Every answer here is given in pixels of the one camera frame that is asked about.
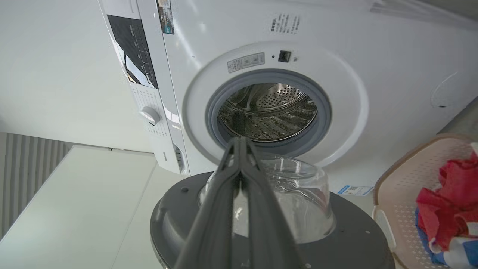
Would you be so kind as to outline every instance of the front-load washer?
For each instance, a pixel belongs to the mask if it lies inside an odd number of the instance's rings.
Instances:
[[[417,1],[101,6],[145,126],[163,124],[162,136],[148,131],[156,158],[175,172],[215,170],[229,139],[246,136],[323,167],[332,191],[373,186],[478,95],[475,23]]]

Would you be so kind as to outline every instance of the barcode sticker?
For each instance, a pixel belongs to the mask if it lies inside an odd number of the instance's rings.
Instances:
[[[347,194],[347,195],[358,195],[365,196],[367,195],[373,187],[363,187],[363,186],[345,186],[338,191],[338,194]]]

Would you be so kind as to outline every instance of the red towel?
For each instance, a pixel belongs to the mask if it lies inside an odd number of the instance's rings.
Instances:
[[[433,252],[447,251],[455,236],[478,236],[478,157],[449,160],[440,168],[437,191],[423,188],[418,204],[418,226],[422,228]]]

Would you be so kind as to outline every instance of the beige laundry basket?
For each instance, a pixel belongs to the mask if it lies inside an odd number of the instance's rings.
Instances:
[[[415,228],[415,199],[422,189],[439,184],[438,171],[447,160],[468,158],[470,140],[441,134],[398,160],[375,185],[372,216],[387,237],[397,262],[406,269],[439,269],[433,264]]]

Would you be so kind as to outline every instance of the white wall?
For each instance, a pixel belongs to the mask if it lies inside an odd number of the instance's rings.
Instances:
[[[0,132],[151,152],[97,0],[0,4]]]

